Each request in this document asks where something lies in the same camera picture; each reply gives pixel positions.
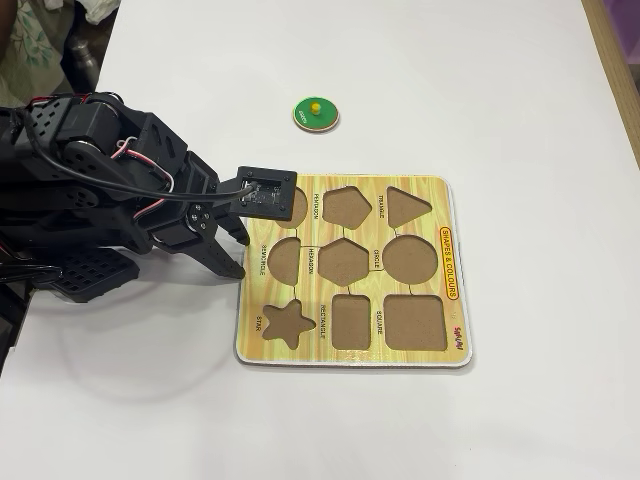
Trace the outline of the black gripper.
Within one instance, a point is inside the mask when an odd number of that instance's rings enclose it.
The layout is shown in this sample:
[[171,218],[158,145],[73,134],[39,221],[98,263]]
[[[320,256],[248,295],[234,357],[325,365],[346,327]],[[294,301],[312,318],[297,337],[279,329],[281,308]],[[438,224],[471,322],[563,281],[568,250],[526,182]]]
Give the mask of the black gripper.
[[[197,154],[188,150],[183,166],[173,176],[178,193],[212,194],[219,177]],[[185,252],[214,274],[243,279],[244,268],[216,240],[219,227],[237,243],[248,246],[250,237],[242,220],[229,206],[212,207],[198,201],[167,201],[143,213],[136,224],[155,246],[171,253]]]

